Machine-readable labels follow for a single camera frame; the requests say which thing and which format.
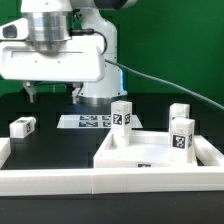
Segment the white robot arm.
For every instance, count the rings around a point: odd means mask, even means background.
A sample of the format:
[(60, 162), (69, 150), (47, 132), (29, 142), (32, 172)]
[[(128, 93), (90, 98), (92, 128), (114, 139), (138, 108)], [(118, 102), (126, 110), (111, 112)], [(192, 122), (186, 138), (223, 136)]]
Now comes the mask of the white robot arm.
[(0, 26), (0, 76), (36, 94), (38, 82), (69, 83), (73, 99), (107, 103), (125, 96), (117, 29), (102, 10), (137, 0), (22, 0), (22, 17)]

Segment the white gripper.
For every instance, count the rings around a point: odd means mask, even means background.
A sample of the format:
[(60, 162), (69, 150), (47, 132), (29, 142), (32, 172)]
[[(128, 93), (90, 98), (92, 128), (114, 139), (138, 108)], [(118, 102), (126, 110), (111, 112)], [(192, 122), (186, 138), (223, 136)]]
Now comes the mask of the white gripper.
[[(32, 81), (97, 82), (104, 77), (104, 40), (71, 39), (58, 52), (37, 52), (28, 42), (0, 43), (0, 75), (23, 80), (31, 103), (37, 98)], [(73, 84), (72, 102), (79, 101), (81, 83)]]

